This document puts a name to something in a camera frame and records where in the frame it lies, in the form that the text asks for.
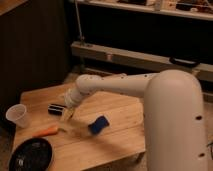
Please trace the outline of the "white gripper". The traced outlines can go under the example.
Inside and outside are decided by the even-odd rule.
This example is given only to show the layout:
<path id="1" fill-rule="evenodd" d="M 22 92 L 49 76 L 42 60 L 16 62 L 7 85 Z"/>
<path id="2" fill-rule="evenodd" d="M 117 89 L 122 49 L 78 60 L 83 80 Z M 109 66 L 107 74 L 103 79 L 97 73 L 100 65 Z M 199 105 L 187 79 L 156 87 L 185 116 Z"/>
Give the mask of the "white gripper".
<path id="1" fill-rule="evenodd" d="M 86 95 L 82 94 L 77 88 L 68 89 L 64 93 L 64 102 L 69 109 L 64 109 L 60 120 L 62 122 L 68 121 L 74 114 L 75 109 L 85 99 Z"/>

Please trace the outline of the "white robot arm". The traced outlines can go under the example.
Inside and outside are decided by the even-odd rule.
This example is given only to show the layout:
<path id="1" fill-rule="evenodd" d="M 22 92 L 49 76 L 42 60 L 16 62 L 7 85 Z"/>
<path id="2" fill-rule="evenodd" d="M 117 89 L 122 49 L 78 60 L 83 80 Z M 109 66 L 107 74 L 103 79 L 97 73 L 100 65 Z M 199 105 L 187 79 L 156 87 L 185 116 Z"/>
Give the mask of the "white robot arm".
<path id="1" fill-rule="evenodd" d="M 148 171 L 208 171 L 204 100 L 194 75 L 181 70 L 81 75 L 64 93 L 65 105 L 77 107 L 97 91 L 143 100 Z"/>

